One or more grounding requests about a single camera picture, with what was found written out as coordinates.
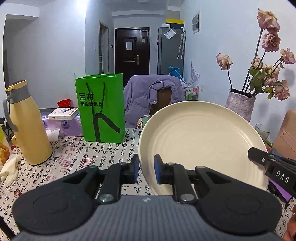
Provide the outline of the person right hand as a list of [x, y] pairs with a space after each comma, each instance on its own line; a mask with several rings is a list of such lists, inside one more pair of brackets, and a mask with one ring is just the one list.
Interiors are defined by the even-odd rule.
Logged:
[[293, 216], [288, 221], [287, 229], [283, 235], [283, 241], [294, 241], [295, 233], [296, 233], [296, 205], [292, 209]]

